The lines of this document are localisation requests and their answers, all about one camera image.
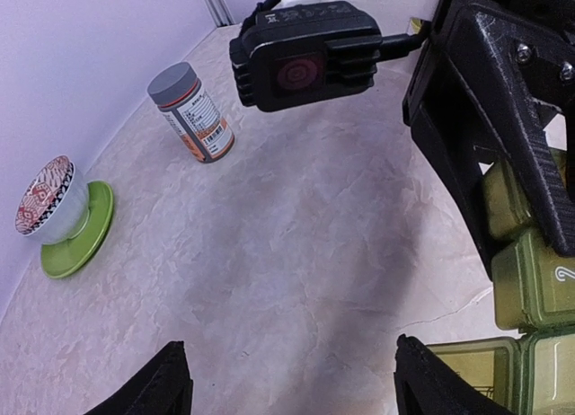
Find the red patterned white bowl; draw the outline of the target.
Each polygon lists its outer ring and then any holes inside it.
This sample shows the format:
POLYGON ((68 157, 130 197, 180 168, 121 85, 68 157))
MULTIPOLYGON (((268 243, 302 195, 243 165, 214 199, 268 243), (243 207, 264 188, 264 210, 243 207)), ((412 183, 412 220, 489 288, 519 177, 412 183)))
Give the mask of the red patterned white bowl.
POLYGON ((17 208, 16 231, 53 245, 78 236, 90 216, 83 173, 65 155, 49 161, 32 180, 17 208))

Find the right aluminium frame post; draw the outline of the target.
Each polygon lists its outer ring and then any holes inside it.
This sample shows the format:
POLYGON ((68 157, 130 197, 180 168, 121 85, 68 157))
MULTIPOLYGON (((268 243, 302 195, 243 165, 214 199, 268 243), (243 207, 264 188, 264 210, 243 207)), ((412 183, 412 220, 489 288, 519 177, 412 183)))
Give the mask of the right aluminium frame post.
POLYGON ((234 19, 225 0, 204 0, 217 27, 234 24, 234 19))

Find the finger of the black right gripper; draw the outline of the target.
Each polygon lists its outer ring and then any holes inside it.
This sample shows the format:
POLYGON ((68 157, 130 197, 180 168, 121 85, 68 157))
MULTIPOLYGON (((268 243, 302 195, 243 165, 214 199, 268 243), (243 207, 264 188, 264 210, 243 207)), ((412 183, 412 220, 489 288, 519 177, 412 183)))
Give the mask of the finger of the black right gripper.
POLYGON ((490 234, 483 194, 482 163, 497 159, 482 120, 447 57, 426 43, 402 102, 403 122, 459 209, 482 265, 492 277, 491 261, 503 243, 490 234))
POLYGON ((574 253, 574 103, 545 128, 525 105, 510 105, 518 121, 483 126, 495 153, 511 164, 546 241, 562 256, 574 253))

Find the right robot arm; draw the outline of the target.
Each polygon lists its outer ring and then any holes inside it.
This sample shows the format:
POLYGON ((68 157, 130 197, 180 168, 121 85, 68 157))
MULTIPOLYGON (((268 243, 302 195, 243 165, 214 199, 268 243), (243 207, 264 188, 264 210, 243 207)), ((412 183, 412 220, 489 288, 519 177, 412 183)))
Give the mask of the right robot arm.
POLYGON ((273 112, 363 93, 379 63, 419 58, 402 102, 411 137, 444 183, 484 265, 481 167, 502 159, 544 240, 574 253, 574 172, 545 127, 574 129, 574 0, 265 0, 231 41, 244 106, 273 112))

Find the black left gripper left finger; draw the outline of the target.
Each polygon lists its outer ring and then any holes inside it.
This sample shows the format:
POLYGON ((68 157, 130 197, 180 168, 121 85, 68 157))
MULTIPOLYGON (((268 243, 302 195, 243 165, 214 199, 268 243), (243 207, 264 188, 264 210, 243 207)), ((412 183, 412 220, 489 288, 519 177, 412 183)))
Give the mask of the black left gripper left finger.
POLYGON ((191 414, 193 380, 183 341, 170 341, 87 414, 191 414))

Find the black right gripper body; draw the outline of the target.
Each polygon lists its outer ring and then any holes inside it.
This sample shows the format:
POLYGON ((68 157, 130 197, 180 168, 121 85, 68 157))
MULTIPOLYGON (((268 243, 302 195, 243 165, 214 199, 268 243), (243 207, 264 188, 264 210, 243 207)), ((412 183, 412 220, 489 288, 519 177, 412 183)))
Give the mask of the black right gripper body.
POLYGON ((518 121, 545 128, 574 103, 574 0, 440 0, 403 101, 468 128, 518 121))

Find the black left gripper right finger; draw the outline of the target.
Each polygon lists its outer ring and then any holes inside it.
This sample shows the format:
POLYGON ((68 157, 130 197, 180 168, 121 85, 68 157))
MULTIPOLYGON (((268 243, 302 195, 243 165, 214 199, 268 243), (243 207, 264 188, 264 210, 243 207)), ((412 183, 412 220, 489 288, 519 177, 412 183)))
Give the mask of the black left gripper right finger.
POLYGON ((400 415, 509 413, 472 388, 415 337, 399 336, 395 362, 394 387, 400 415))

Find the amber bottle grey cap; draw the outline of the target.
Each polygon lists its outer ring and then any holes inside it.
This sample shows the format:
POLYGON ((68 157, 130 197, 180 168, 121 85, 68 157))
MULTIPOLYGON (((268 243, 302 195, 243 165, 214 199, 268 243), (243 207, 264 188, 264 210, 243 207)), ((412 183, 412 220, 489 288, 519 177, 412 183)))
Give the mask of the amber bottle grey cap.
POLYGON ((167 67, 147 93, 198 161, 213 163, 231 150, 234 133, 189 63, 167 67))

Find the green pill organizer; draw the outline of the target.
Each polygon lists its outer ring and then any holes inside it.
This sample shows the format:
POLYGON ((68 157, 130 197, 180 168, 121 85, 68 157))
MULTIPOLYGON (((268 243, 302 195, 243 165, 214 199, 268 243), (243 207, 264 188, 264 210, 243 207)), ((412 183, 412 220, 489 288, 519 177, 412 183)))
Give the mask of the green pill organizer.
POLYGON ((483 176, 491 235, 506 247, 491 261, 499 337, 430 346, 472 388, 515 414, 574 412, 574 260, 536 226, 509 163, 483 176))

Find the green plate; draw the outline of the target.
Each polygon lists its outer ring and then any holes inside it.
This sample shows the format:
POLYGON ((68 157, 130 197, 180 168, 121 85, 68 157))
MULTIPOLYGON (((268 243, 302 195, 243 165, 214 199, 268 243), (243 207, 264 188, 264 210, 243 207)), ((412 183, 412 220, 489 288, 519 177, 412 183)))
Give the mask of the green plate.
POLYGON ((68 278, 79 271, 100 249, 109 232, 114 214, 111 185, 105 181, 92 181, 88 190, 88 217, 78 235, 41 247, 40 263, 48 278, 68 278))

